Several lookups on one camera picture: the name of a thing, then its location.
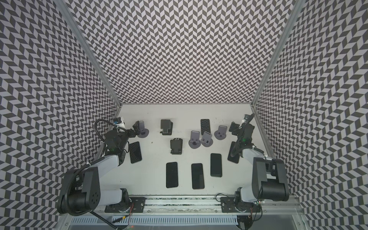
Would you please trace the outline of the grey round-base phone stand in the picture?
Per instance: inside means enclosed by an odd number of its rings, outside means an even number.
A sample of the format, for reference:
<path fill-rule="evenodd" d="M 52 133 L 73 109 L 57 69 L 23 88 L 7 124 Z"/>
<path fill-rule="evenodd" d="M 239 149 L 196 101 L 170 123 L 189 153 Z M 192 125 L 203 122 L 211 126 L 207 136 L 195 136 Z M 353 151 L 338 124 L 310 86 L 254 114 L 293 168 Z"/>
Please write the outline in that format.
<path fill-rule="evenodd" d="M 139 138 L 146 138 L 149 135 L 149 130 L 145 128 L 144 121 L 138 121 L 139 134 L 137 135 Z"/>

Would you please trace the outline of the black phone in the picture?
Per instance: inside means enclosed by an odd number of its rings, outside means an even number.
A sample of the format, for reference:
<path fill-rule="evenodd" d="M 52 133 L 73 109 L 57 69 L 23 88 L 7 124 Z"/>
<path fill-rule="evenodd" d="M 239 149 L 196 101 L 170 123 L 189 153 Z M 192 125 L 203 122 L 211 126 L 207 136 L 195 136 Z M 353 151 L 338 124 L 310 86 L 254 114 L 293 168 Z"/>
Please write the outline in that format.
<path fill-rule="evenodd" d="M 203 172 L 203 164 L 194 163 L 191 165 L 191 173 L 192 173 L 192 188 L 193 189 L 204 189 L 204 172 Z"/>
<path fill-rule="evenodd" d="M 230 146 L 230 150 L 229 150 L 229 154 L 228 154 L 228 157 L 227 157 L 227 160 L 229 162 L 232 162 L 232 163 L 235 163 L 235 164 L 238 164 L 239 163 L 239 160 L 240 160 L 240 156 L 239 154 L 236 154 L 236 155 L 232 155 L 234 153 L 234 148 L 235 148 L 235 144 L 236 142 L 232 142 L 231 143 L 231 146 Z"/>
<path fill-rule="evenodd" d="M 166 164 L 166 188 L 178 187 L 178 164 L 171 162 Z"/>
<path fill-rule="evenodd" d="M 200 126 L 201 126 L 201 135 L 203 135 L 205 132 L 211 133 L 209 119 L 201 119 Z"/>
<path fill-rule="evenodd" d="M 222 177 L 222 156 L 218 153 L 210 155 L 210 175 L 212 177 Z"/>
<path fill-rule="evenodd" d="M 139 142 L 129 144 L 129 155 L 130 155 L 130 162 L 132 164 L 142 161 L 142 154 Z"/>

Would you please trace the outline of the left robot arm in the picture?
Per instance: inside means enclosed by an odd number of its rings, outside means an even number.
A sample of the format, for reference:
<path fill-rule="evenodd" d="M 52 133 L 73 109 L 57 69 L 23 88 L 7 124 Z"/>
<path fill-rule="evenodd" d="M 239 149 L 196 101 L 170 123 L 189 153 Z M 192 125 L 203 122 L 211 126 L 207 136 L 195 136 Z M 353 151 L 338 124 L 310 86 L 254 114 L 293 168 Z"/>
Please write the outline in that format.
<path fill-rule="evenodd" d="M 80 216 L 94 211 L 98 206 L 117 205 L 123 211 L 131 209 L 132 201 L 125 188 L 107 190 L 100 187 L 101 178 L 122 165 L 129 151 L 128 141 L 143 132 L 143 122 L 136 121 L 131 129 L 114 119 L 98 119 L 94 130 L 103 143 L 101 157 L 79 169 L 64 174 L 57 202 L 59 214 Z"/>

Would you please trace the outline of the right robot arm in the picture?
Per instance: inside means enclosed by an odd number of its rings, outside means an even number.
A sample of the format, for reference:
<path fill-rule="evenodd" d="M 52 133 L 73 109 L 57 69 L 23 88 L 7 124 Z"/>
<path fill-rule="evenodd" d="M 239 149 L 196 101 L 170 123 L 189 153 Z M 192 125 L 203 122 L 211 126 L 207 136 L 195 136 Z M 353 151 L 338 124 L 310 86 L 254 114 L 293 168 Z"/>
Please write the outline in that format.
<path fill-rule="evenodd" d="M 253 144 L 251 124 L 232 123 L 230 132 L 237 137 L 230 148 L 231 158 L 244 158 L 252 166 L 252 181 L 240 187 L 234 194 L 234 206 L 239 212 L 259 209 L 263 200 L 288 201 L 289 188 L 285 164 L 282 160 L 270 158 Z"/>

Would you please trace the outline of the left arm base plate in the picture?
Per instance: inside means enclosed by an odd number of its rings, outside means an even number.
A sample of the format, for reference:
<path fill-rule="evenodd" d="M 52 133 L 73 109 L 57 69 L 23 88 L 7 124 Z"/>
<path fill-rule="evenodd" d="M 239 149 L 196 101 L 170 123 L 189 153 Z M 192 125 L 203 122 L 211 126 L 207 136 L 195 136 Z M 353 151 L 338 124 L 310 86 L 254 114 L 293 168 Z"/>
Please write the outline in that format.
<path fill-rule="evenodd" d="M 142 213 L 145 207 L 145 197 L 130 197 L 129 202 L 121 201 L 105 207 L 105 213 Z"/>

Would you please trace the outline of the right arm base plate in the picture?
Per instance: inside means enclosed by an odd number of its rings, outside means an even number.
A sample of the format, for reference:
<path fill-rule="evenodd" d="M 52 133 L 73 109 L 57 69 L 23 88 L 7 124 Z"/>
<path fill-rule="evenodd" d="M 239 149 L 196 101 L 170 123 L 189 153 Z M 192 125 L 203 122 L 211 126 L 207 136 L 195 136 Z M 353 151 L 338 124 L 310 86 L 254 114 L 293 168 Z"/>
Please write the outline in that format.
<path fill-rule="evenodd" d="M 223 196 L 219 198 L 223 213 L 255 213 L 260 212 L 261 208 L 255 202 L 244 202 L 233 196 Z"/>

